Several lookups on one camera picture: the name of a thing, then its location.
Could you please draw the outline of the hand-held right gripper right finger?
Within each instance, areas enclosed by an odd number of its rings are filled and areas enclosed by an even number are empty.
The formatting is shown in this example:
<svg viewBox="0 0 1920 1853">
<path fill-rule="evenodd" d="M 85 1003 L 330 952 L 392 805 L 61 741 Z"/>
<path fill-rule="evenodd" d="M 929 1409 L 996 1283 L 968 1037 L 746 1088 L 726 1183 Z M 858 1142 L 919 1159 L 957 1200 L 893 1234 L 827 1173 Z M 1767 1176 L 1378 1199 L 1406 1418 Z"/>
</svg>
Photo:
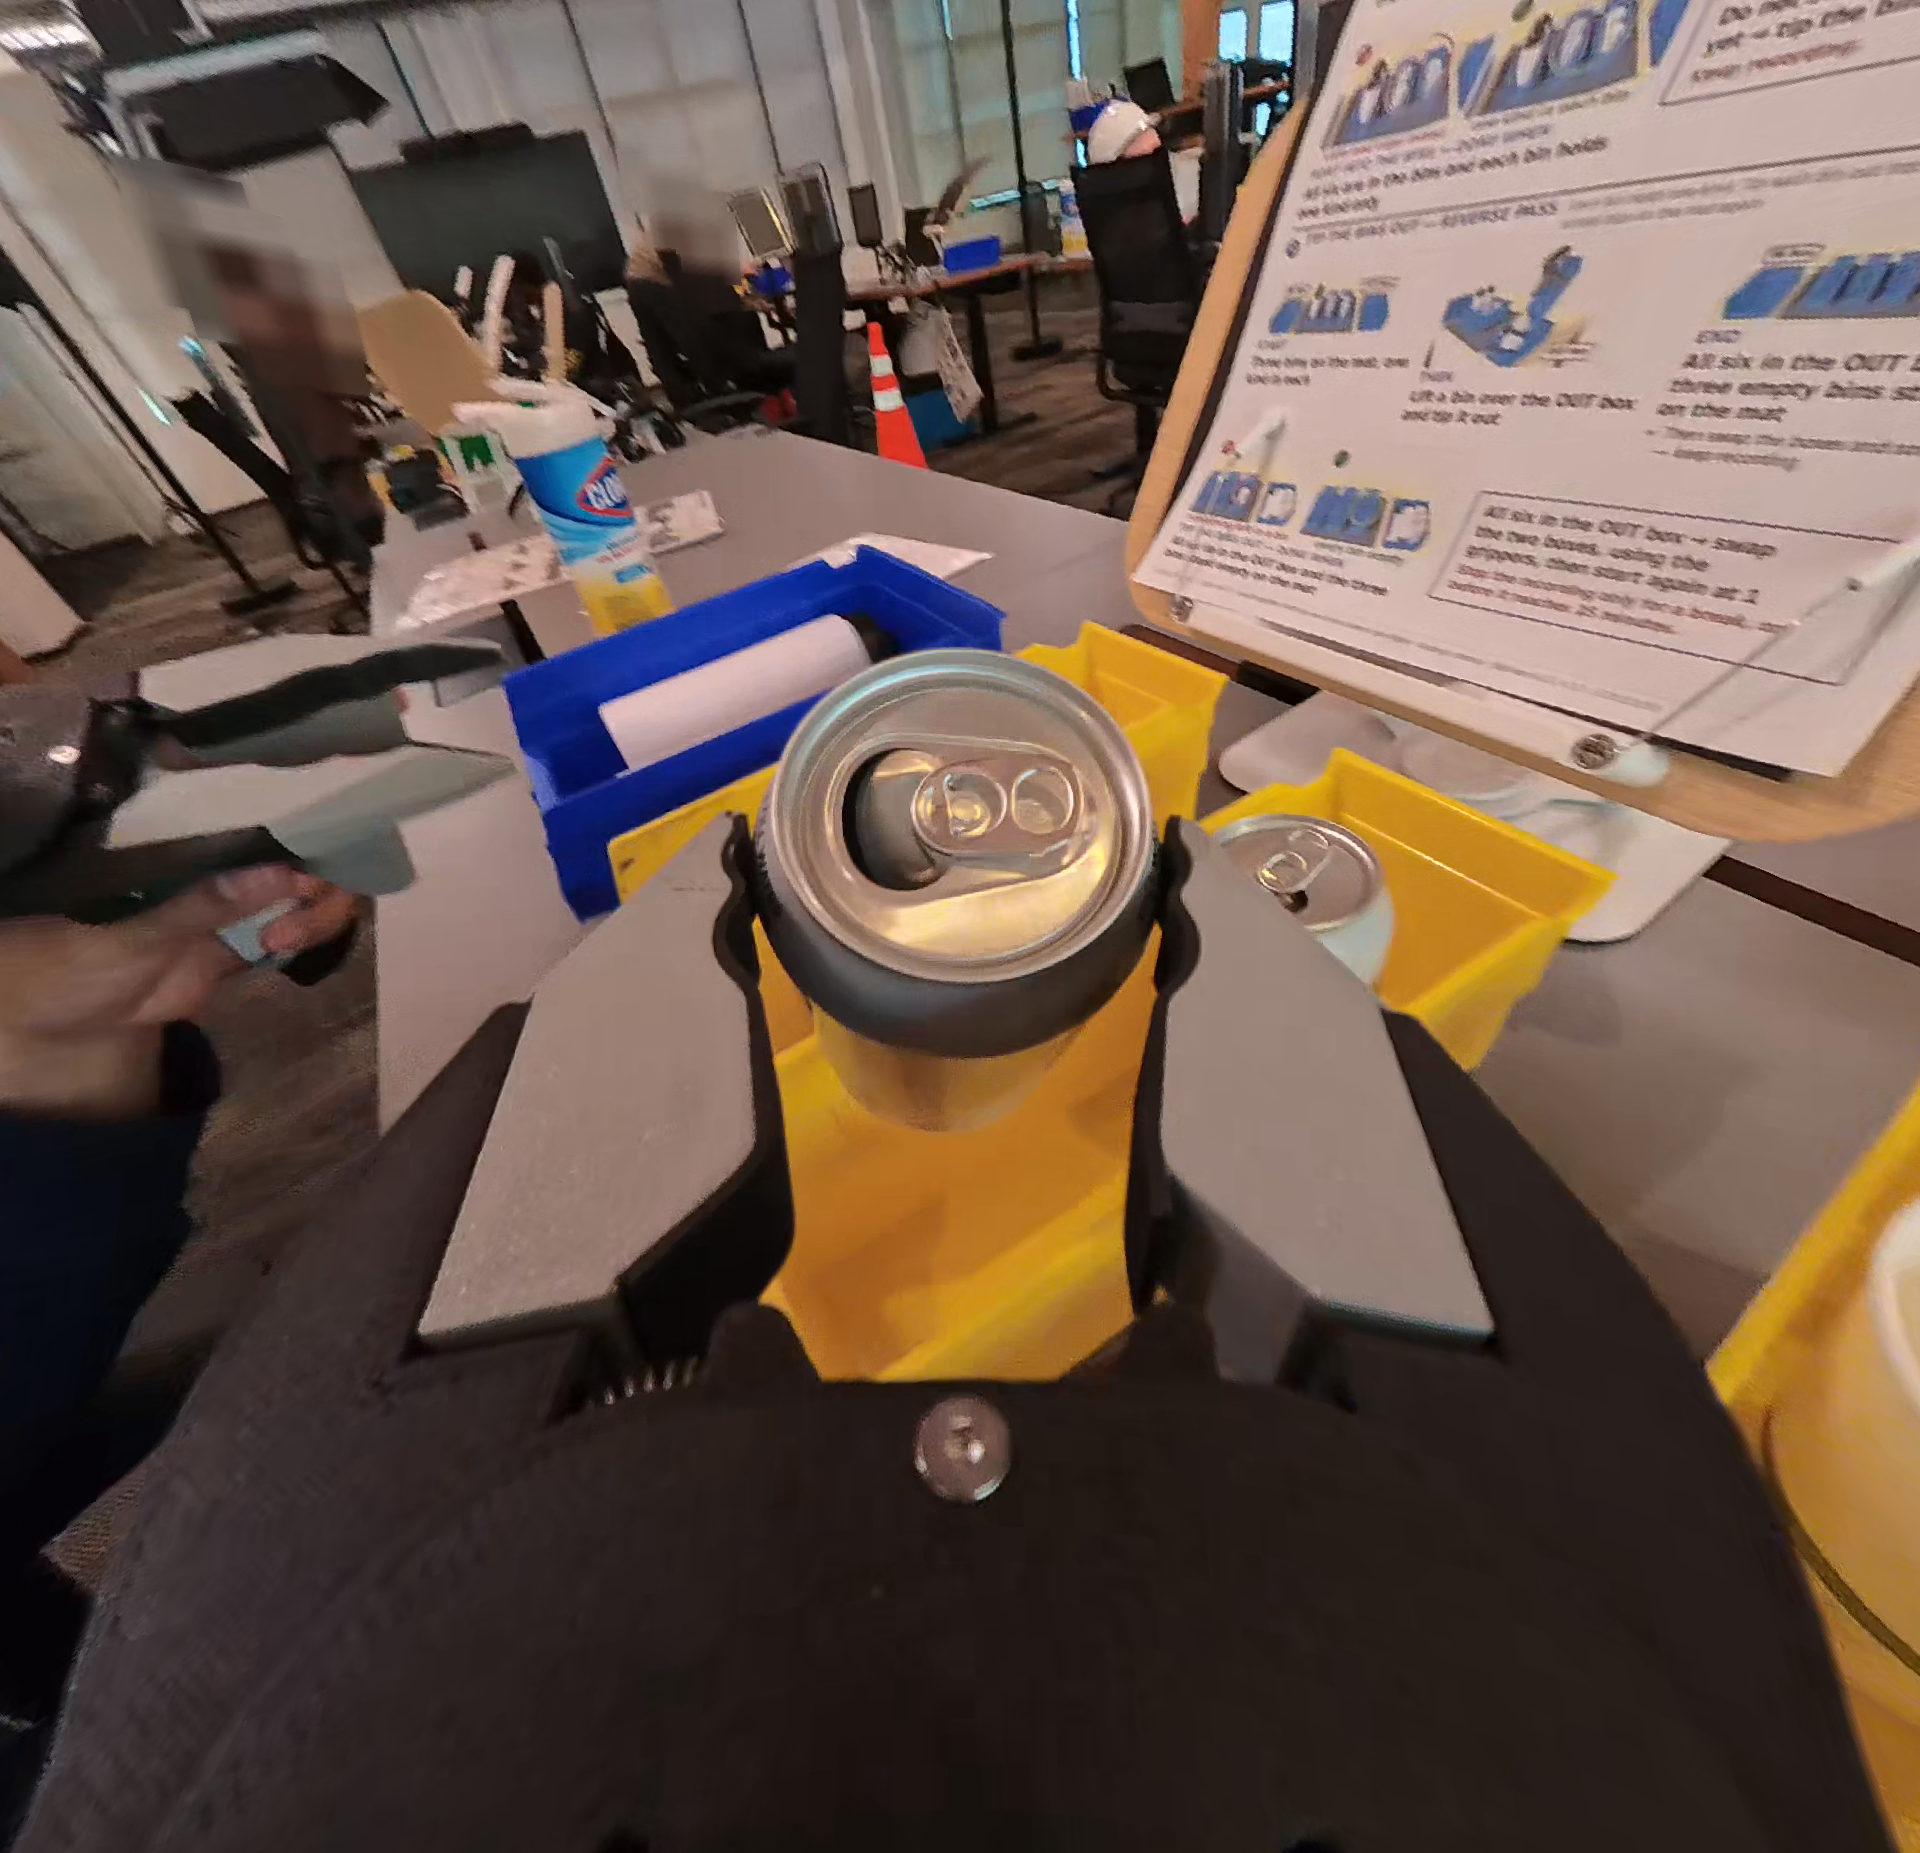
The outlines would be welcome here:
<svg viewBox="0 0 1920 1853">
<path fill-rule="evenodd" d="M 1496 1331 L 1379 1002 L 1189 818 L 1164 834 L 1127 1272 L 1227 1381 L 1287 1381 L 1349 1332 Z"/>
</svg>

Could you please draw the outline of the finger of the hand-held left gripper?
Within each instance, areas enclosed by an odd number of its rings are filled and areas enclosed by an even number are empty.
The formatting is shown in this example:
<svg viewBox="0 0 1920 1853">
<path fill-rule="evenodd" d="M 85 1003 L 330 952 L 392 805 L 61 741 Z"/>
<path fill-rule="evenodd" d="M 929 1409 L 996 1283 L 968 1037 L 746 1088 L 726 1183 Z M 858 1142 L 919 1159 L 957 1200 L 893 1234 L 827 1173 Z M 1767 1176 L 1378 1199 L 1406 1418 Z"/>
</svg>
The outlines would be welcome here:
<svg viewBox="0 0 1920 1853">
<path fill-rule="evenodd" d="M 370 756 L 411 744 L 414 707 L 460 707 L 511 666 L 485 638 L 271 638 L 151 666 L 140 699 L 191 756 Z"/>
<path fill-rule="evenodd" d="M 423 744 L 287 766 L 168 770 L 111 817 L 105 855 L 116 865 L 155 865 L 191 842 L 226 842 L 289 856 L 356 896 L 388 899 L 418 876 L 404 827 L 511 773 L 493 752 Z"/>
</svg>

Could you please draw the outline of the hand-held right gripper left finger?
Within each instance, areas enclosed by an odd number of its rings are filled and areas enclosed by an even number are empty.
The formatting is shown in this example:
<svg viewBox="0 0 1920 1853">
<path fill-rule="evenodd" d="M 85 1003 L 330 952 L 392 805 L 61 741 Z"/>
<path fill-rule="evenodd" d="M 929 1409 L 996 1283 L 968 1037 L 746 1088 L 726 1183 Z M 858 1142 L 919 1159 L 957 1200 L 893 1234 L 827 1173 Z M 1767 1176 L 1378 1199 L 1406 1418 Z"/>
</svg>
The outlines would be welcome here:
<svg viewBox="0 0 1920 1853">
<path fill-rule="evenodd" d="M 703 826 L 536 986 L 419 1313 L 436 1353 L 578 1332 L 696 1365 L 791 1256 L 754 846 Z"/>
</svg>

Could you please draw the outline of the yellow plastic bin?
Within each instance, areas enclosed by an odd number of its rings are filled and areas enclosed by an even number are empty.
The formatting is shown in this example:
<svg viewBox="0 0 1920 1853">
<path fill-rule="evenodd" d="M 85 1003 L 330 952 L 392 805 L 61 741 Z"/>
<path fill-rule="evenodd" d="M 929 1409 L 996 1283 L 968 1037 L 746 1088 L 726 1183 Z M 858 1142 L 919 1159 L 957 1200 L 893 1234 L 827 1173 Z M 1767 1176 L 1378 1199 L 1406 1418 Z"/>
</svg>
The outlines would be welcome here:
<svg viewBox="0 0 1920 1853">
<path fill-rule="evenodd" d="M 1245 817 L 1300 814 L 1355 833 L 1379 859 L 1395 931 L 1379 1002 L 1420 1020 L 1465 1070 L 1499 1044 L 1572 924 L 1613 873 L 1417 782 L 1337 750 L 1304 786 L 1275 784 L 1206 814 L 1221 834 Z"/>
<path fill-rule="evenodd" d="M 1818 1548 L 1781 1492 L 1773 1455 L 1784 1403 L 1815 1369 L 1847 1299 L 1867 1279 L 1875 1245 L 1917 1200 L 1917 1185 L 1919 1094 L 1910 1092 L 1706 1363 L 1789 1526 L 1851 1710 L 1867 1779 L 1895 1847 L 1903 1851 L 1919 1847 L 1917 1642 L 1888 1626 Z"/>
<path fill-rule="evenodd" d="M 1115 716 L 1143 764 L 1164 849 L 1167 824 L 1197 807 L 1221 678 L 1096 622 L 1015 655 Z M 741 814 L 754 846 L 775 766 L 619 836 L 619 894 L 633 899 L 696 834 L 697 814 Z M 1040 1083 L 957 1131 L 858 1103 L 759 919 L 755 949 L 798 1211 L 770 1299 L 818 1365 L 853 1380 L 1028 1380 L 1096 1355 L 1130 1318 L 1122 1220 L 1160 920 L 1133 978 Z"/>
</svg>

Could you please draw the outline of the blue plastic bin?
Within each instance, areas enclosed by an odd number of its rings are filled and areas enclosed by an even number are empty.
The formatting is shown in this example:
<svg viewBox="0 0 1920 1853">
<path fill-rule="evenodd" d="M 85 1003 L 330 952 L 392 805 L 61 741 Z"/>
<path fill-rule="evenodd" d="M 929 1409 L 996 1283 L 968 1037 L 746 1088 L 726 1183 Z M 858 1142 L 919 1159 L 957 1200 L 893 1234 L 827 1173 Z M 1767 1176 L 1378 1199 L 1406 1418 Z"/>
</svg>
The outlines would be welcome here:
<svg viewBox="0 0 1920 1853">
<path fill-rule="evenodd" d="M 810 561 L 684 611 L 585 645 L 509 678 L 523 770 L 565 904 L 591 920 L 619 902 L 611 842 L 779 762 L 818 703 L 793 707 L 730 738 L 627 770 L 599 707 L 667 676 L 825 615 L 868 615 L 899 655 L 1000 649 L 1004 611 L 953 583 L 862 551 L 851 568 Z"/>
</svg>

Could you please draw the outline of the silver top drink can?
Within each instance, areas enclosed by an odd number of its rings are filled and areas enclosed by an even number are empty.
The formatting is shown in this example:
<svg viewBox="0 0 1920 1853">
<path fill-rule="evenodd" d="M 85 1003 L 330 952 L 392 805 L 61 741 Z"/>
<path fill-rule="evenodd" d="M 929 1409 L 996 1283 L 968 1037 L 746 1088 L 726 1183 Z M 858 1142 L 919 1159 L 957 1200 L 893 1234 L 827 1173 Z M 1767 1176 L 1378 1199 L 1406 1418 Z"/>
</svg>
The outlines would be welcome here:
<svg viewBox="0 0 1920 1853">
<path fill-rule="evenodd" d="M 1088 691 L 996 649 L 894 658 L 793 730 L 757 919 L 848 1092 L 949 1131 L 1032 1092 L 1156 924 L 1143 764 Z"/>
<path fill-rule="evenodd" d="M 1378 986 L 1397 914 L 1374 848 L 1344 826 L 1304 814 L 1253 814 L 1215 833 L 1243 879 L 1367 986 Z"/>
</svg>

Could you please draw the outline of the person's left hand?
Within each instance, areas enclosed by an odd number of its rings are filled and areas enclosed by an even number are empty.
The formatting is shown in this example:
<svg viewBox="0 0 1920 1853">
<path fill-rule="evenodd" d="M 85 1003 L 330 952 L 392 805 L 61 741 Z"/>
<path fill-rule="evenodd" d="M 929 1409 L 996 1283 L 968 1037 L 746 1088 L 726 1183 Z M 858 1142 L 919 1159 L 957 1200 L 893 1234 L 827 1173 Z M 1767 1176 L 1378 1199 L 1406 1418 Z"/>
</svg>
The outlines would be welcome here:
<svg viewBox="0 0 1920 1853">
<path fill-rule="evenodd" d="M 2 928 L 2 1101 L 55 1119 L 131 1119 L 155 1108 L 165 1030 L 250 966 L 226 943 L 264 912 L 268 956 L 344 937 L 360 902 L 293 867 L 248 867 L 131 919 Z"/>
</svg>

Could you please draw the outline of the disinfecting wipes canister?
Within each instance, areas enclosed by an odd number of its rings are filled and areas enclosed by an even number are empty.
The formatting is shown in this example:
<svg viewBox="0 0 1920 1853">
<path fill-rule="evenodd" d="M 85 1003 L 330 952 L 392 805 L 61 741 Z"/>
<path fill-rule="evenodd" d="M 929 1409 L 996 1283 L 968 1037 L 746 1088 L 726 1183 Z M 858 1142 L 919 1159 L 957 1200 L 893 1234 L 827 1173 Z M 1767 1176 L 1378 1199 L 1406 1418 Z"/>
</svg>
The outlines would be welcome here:
<svg viewBox="0 0 1920 1853">
<path fill-rule="evenodd" d="M 611 412 L 600 402 L 565 381 L 498 378 L 491 400 L 455 405 L 453 419 L 503 446 L 597 636 L 673 611 L 611 452 Z"/>
</svg>

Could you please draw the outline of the beige chair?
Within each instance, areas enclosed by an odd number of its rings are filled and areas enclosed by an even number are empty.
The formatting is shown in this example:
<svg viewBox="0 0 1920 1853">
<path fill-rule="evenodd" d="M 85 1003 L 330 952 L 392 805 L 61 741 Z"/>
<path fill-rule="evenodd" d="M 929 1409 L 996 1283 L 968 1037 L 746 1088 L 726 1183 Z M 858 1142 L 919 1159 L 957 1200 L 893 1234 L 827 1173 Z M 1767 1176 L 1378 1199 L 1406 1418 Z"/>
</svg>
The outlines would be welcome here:
<svg viewBox="0 0 1920 1853">
<path fill-rule="evenodd" d="M 372 378 L 430 440 L 457 427 L 461 407 L 495 405 L 481 346 L 434 293 L 402 290 L 360 305 L 356 322 Z"/>
</svg>

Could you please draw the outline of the white stand base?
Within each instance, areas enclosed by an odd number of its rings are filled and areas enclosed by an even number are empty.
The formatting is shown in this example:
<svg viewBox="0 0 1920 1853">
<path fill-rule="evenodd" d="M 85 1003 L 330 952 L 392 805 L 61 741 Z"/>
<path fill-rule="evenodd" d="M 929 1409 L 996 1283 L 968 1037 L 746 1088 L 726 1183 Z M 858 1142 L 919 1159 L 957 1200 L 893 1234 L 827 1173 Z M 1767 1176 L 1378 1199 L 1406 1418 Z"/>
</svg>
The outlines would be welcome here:
<svg viewBox="0 0 1920 1853">
<path fill-rule="evenodd" d="M 1572 927 L 1579 944 L 1640 934 L 1731 848 L 1324 691 L 1262 721 L 1235 712 L 1216 716 L 1216 773 L 1236 792 L 1306 786 L 1346 750 L 1609 871 L 1609 891 Z"/>
</svg>

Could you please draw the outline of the white bottle with black cap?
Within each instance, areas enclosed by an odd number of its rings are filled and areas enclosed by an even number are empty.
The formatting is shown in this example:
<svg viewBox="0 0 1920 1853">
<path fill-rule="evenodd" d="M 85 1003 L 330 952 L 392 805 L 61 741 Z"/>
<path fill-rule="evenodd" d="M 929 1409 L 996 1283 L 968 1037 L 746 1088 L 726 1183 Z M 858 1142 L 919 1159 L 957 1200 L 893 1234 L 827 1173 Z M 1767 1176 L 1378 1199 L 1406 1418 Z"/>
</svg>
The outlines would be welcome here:
<svg viewBox="0 0 1920 1853">
<path fill-rule="evenodd" d="M 825 615 L 599 707 L 627 770 L 644 770 L 820 699 L 893 659 L 897 636 L 868 615 Z"/>
</svg>

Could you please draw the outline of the large black screen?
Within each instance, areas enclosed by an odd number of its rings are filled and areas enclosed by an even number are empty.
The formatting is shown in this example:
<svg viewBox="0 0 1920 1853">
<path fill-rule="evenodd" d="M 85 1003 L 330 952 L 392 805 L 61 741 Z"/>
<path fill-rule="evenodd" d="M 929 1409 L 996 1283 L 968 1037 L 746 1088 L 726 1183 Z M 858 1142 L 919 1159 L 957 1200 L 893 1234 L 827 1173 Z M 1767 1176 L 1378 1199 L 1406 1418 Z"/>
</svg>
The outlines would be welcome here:
<svg viewBox="0 0 1920 1853">
<path fill-rule="evenodd" d="M 627 274 L 627 244 L 580 130 L 415 140 L 397 162 L 352 171 L 349 186 L 397 280 L 443 305 L 457 269 L 481 280 L 500 257 L 539 259 L 591 296 Z"/>
</svg>

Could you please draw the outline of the black softbox light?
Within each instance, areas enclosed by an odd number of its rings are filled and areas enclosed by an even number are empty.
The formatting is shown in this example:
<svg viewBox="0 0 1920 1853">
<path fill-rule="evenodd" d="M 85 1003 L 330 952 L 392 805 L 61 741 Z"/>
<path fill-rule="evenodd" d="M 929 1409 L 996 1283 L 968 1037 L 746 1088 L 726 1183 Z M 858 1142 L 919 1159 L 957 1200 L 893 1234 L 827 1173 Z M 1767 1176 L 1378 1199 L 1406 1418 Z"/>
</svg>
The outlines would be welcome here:
<svg viewBox="0 0 1920 1853">
<path fill-rule="evenodd" d="M 195 173 L 244 173 L 321 150 L 392 102 L 309 37 L 226 46 L 109 73 L 105 105 L 131 153 Z"/>
</svg>

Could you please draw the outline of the orange traffic cone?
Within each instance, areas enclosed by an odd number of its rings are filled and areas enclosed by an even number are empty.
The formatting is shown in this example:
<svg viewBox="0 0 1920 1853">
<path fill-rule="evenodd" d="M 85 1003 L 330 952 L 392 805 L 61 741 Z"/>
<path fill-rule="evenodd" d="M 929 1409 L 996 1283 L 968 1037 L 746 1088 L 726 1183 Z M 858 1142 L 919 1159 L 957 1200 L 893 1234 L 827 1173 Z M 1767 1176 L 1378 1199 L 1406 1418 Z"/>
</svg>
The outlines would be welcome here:
<svg viewBox="0 0 1920 1853">
<path fill-rule="evenodd" d="M 907 409 L 897 362 L 878 322 L 866 325 L 877 455 L 925 473 L 925 446 Z"/>
</svg>

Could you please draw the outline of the black office chair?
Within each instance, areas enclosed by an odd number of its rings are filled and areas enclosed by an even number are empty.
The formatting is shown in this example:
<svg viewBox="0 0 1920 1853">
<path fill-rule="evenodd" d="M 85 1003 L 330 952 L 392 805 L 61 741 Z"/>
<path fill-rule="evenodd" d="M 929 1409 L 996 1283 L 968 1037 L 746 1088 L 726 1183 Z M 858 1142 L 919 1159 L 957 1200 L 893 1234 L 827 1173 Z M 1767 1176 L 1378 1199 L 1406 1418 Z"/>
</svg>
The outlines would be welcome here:
<svg viewBox="0 0 1920 1853">
<path fill-rule="evenodd" d="M 1206 293 L 1165 149 L 1083 166 L 1072 197 L 1099 291 L 1098 388 L 1133 412 L 1133 450 L 1098 473 L 1140 483 Z"/>
</svg>

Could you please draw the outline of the black floor lamp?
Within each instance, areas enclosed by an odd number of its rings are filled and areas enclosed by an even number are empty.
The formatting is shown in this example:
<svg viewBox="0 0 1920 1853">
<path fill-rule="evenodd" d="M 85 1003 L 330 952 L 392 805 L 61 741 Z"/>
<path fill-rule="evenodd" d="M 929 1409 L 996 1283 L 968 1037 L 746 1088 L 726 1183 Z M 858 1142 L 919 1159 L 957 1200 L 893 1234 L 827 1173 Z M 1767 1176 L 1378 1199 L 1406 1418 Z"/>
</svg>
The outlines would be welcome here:
<svg viewBox="0 0 1920 1853">
<path fill-rule="evenodd" d="M 1045 187 L 1037 186 L 1028 171 L 1025 156 L 1025 107 L 1021 91 L 1021 67 L 1017 67 L 1017 44 L 1015 44 L 1015 25 L 1013 25 L 1013 0 L 989 0 L 996 6 L 997 19 L 997 39 L 1000 39 L 1000 57 L 1002 57 L 1002 77 L 1006 92 L 1006 114 L 1011 127 L 1011 153 L 1013 153 L 1013 187 L 1015 203 L 1021 213 L 1021 240 L 1023 240 L 1023 287 L 1025 287 L 1025 322 L 1027 333 L 1025 339 L 1013 346 L 1013 355 L 1025 364 L 1054 362 L 1064 355 L 1064 343 L 1055 333 L 1045 332 L 1043 319 L 1043 274 L 1047 261 L 1054 257 L 1048 244 L 1048 213 L 1047 213 L 1047 195 Z"/>
</svg>

